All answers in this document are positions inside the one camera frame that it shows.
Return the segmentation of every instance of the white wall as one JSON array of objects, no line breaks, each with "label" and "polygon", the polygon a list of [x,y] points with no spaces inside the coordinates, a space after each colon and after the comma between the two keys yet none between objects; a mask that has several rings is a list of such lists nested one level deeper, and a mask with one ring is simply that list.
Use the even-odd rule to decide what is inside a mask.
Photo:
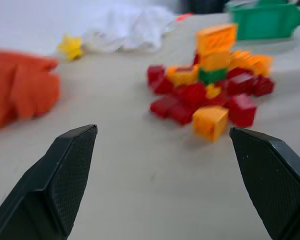
[{"label": "white wall", "polygon": [[64,33],[92,27],[105,4],[162,5],[181,11],[182,0],[0,0],[0,48],[49,54]]}]

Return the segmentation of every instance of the textured gripper pad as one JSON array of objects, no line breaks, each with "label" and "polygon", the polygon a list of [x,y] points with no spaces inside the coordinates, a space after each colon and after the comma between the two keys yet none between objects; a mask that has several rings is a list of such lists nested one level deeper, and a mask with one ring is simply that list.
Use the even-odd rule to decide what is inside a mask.
[{"label": "textured gripper pad", "polygon": [[76,137],[49,184],[49,198],[57,220],[67,237],[74,226],[84,195],[96,132],[91,128]]},{"label": "textured gripper pad", "polygon": [[231,134],[244,185],[273,240],[280,240],[300,210],[300,182],[266,141]]}]

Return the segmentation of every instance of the beige tabletop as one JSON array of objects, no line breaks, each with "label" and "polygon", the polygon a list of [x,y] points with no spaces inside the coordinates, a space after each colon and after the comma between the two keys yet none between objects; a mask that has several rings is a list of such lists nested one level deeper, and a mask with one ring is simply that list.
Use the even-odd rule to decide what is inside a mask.
[{"label": "beige tabletop", "polygon": [[[194,16],[156,53],[87,55],[61,64],[62,97],[47,115],[0,130],[0,204],[60,134],[97,124],[88,184],[69,240],[269,240],[245,189],[232,142],[214,144],[149,113],[150,64],[189,64],[195,32],[226,15]],[[253,130],[300,156],[300,28],[294,39],[247,42],[274,57],[272,96],[257,100]]]}]

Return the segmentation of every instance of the orange cloth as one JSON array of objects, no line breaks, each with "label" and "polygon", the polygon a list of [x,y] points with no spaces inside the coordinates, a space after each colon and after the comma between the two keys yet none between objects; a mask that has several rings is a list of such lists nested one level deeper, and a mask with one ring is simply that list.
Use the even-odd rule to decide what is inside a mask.
[{"label": "orange cloth", "polygon": [[60,95],[52,58],[0,50],[0,128],[47,113]]}]

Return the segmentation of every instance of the green block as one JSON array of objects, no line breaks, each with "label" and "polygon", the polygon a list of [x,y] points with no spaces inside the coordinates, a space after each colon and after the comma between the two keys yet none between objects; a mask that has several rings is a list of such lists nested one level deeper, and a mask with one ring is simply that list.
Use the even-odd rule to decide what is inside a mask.
[{"label": "green block", "polygon": [[205,85],[214,84],[215,82],[225,79],[227,77],[227,69],[222,68],[216,71],[204,71],[202,68],[199,69],[199,81]]},{"label": "green block", "polygon": [[233,5],[227,8],[238,24],[237,40],[289,38],[300,25],[300,10],[281,0],[260,0],[256,5]]}]

